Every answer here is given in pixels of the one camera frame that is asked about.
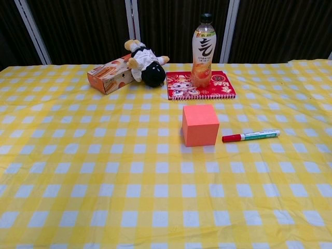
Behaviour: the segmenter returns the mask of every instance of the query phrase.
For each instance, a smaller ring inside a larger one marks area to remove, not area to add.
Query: black bottle cap
[[[201,23],[211,23],[212,22],[212,14],[204,13],[201,14]]]

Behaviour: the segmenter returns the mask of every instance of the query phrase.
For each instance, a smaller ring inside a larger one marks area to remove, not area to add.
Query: black hair
[[[165,70],[157,62],[151,63],[142,71],[142,81],[149,87],[160,87],[166,78]]]

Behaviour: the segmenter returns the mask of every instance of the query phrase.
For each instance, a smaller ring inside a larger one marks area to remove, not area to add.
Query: orange cube
[[[183,107],[182,131],[187,147],[215,145],[219,120],[212,105]]]

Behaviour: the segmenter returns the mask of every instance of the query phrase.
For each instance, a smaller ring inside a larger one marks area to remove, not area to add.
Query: white shirt
[[[162,57],[156,57],[155,54],[151,51],[151,49],[144,49],[143,51],[138,51],[134,59],[136,59],[139,64],[137,69],[132,69],[131,74],[134,79],[138,82],[142,81],[142,71],[146,70],[146,68],[153,62],[157,62],[160,65],[164,64],[164,60]]]

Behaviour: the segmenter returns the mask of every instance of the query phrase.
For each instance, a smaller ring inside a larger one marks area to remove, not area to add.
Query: notebook cover
[[[235,90],[223,71],[212,71],[210,85],[194,87],[190,72],[168,72],[167,90],[169,100],[233,99]]]

